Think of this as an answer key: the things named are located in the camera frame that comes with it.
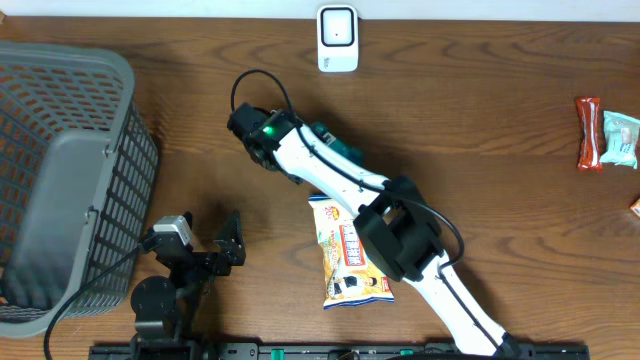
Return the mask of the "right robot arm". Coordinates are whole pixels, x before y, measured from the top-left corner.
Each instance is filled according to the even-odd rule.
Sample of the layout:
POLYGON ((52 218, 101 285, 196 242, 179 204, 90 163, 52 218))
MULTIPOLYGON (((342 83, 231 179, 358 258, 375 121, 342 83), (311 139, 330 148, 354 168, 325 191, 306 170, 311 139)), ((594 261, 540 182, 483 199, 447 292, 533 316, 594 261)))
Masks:
POLYGON ((306 181, 335 200, 373 264, 413 287, 445 324, 463 354, 521 355, 513 337, 479 305, 454 270, 440 239, 450 221, 429 207, 417 186, 365 170, 333 149, 293 112, 247 103, 232 109, 228 129, 258 165, 306 181))

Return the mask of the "yellow snack chip bag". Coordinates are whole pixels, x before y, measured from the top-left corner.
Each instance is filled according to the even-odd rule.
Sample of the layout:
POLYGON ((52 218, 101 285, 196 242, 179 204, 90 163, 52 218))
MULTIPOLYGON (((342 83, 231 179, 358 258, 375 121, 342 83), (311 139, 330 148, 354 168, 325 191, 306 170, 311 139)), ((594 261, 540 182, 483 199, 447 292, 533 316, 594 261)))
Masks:
POLYGON ((323 251, 325 310, 395 300, 390 279, 367 256, 353 217, 326 195, 311 195, 316 240, 323 251))

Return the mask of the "teal bottle with grey cap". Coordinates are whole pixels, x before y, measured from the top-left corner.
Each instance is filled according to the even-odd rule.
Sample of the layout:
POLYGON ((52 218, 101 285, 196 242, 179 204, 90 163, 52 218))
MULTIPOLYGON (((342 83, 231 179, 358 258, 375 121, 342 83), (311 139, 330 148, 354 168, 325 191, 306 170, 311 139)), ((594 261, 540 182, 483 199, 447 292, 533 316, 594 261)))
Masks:
POLYGON ((358 166, 363 165, 364 155, 362 151, 337 138, 330 132, 329 128, 325 124, 315 122, 310 125, 310 128, 327 147, 347 158, 354 164, 358 166))

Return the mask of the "small orange white snack pack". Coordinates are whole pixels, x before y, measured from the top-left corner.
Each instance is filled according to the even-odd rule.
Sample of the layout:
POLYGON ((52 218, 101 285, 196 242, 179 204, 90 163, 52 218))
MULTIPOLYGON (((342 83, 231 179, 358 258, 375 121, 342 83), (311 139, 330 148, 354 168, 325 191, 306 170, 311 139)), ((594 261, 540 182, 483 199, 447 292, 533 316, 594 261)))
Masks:
POLYGON ((630 210, 638 217, 640 217, 640 199, 636 200, 630 207, 630 210))

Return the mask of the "red orange snack bar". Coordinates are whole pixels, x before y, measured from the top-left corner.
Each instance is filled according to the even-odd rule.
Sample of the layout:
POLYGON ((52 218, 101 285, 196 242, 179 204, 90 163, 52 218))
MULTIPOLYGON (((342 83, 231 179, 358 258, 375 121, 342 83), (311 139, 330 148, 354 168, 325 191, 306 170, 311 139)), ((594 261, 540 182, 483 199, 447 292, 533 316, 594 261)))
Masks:
POLYGON ((598 130, 600 125, 598 97, 582 96, 575 99, 579 122, 583 131, 577 168, 580 170, 602 171, 600 161, 598 130))

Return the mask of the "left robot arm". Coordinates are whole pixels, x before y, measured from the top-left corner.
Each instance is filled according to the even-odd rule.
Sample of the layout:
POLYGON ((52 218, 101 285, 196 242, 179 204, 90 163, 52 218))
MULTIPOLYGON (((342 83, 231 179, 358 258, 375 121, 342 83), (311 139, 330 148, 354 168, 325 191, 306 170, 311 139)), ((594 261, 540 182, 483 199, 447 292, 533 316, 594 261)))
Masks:
POLYGON ((240 214, 233 212, 214 238, 217 251, 198 252, 191 245, 190 212, 165 216, 139 242, 142 253, 153 252, 169 270, 167 276, 150 276, 134 288, 131 307, 136 336, 131 341, 133 359, 216 359, 215 346, 192 331, 205 288, 218 277, 242 266, 246 247, 240 214))

